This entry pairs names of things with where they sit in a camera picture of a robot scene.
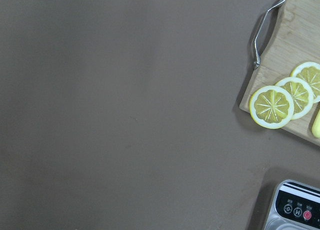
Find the wooden cutting board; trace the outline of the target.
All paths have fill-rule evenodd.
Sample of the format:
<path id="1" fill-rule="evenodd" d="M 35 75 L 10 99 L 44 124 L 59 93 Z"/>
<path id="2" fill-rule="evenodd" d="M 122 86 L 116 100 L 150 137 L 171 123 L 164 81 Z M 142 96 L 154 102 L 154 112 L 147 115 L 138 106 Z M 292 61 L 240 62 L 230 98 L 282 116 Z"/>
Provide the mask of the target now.
<path id="1" fill-rule="evenodd" d="M 259 52 L 257 39 L 267 16 L 277 19 L 266 48 Z M 239 107 L 248 112 L 252 94 L 289 76 L 303 62 L 320 61 L 320 0 L 278 0 L 261 16 L 252 40 L 253 73 Z"/>

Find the lemon slice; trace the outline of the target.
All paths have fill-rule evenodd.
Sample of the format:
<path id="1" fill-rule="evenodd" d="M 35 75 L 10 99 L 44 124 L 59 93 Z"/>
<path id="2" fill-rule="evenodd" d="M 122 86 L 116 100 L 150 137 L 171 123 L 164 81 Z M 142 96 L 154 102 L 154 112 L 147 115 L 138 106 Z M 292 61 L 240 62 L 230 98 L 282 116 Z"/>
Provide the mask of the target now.
<path id="1" fill-rule="evenodd" d="M 313 102 L 320 101 L 320 65 L 316 62 L 303 62 L 296 66 L 291 74 L 306 81 L 313 91 Z"/>
<path id="2" fill-rule="evenodd" d="M 294 102 L 290 93 L 278 86 L 264 86 L 249 101 L 253 121 L 268 129 L 279 129 L 293 118 Z"/>
<path id="3" fill-rule="evenodd" d="M 275 85 L 288 91 L 292 97 L 294 106 L 292 120 L 302 118 L 311 110 L 314 103 L 314 93 L 305 80 L 298 77 L 286 77 Z"/>

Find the silver kitchen scale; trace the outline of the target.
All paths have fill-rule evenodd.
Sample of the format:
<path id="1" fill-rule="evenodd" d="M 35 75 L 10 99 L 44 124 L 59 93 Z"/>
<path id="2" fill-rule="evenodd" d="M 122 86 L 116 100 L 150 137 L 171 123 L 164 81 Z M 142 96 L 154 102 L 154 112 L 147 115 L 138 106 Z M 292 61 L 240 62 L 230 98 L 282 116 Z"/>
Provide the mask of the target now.
<path id="1" fill-rule="evenodd" d="M 275 189 L 263 229 L 320 228 L 320 189 L 284 180 Z"/>

